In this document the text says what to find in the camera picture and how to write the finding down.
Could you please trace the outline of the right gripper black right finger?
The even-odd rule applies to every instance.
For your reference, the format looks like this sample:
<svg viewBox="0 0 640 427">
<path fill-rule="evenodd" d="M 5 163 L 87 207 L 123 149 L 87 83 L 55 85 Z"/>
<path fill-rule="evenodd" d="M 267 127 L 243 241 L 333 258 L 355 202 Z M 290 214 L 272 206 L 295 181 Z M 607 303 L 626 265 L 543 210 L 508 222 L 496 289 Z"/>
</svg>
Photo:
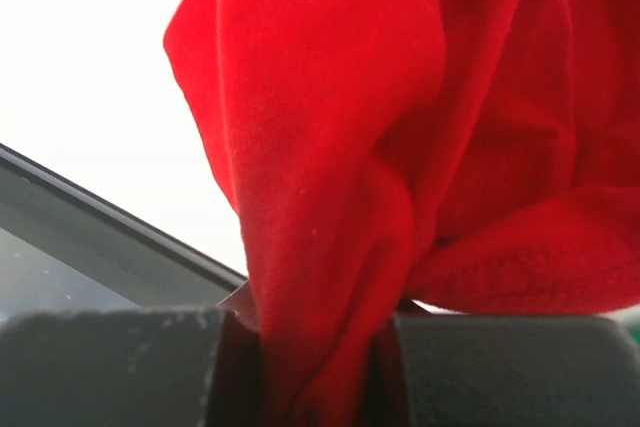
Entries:
<svg viewBox="0 0 640 427">
<path fill-rule="evenodd" d="M 372 344 L 373 426 L 636 426 L 639 345 L 606 316 L 403 301 Z"/>
</svg>

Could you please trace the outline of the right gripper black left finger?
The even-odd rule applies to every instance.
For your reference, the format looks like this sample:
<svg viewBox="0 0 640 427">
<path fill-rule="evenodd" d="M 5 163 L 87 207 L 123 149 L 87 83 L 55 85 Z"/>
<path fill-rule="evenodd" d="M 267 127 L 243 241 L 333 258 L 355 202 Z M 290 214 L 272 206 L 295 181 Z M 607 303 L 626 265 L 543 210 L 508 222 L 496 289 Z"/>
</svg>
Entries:
<svg viewBox="0 0 640 427">
<path fill-rule="evenodd" d="M 26 312 L 1 324 L 4 426 L 256 426 L 248 286 L 216 307 Z"/>
</svg>

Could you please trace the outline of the red t-shirt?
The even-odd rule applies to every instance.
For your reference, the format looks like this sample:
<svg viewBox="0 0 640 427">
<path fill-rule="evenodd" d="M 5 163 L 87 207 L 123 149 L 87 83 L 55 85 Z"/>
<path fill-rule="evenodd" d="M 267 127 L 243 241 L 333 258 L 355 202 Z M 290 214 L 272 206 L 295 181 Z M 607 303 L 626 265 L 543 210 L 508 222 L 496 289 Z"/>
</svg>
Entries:
<svg viewBox="0 0 640 427">
<path fill-rule="evenodd" d="M 639 301 L 639 0 L 182 0 L 164 37 L 237 213 L 267 426 L 359 426 L 404 299 Z"/>
</svg>

